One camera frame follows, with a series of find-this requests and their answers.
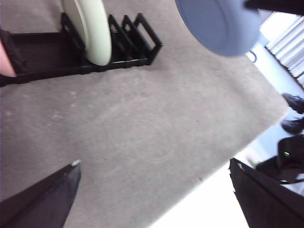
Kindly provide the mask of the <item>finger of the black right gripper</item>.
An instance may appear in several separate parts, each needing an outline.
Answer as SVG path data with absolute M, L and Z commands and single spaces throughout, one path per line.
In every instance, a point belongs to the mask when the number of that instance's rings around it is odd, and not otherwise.
M 284 12 L 295 15 L 304 15 L 303 0 L 246 0 L 244 5 L 249 9 Z

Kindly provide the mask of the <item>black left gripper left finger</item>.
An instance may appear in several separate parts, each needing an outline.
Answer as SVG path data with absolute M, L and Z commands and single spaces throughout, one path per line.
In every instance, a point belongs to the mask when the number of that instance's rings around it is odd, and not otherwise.
M 81 161 L 76 160 L 0 202 L 2 228 L 62 228 L 76 198 Z

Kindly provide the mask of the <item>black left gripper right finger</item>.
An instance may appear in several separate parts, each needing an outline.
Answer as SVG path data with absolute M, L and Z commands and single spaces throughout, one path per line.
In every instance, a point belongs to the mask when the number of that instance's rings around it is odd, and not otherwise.
M 250 228 L 302 228 L 304 197 L 232 158 L 234 194 Z

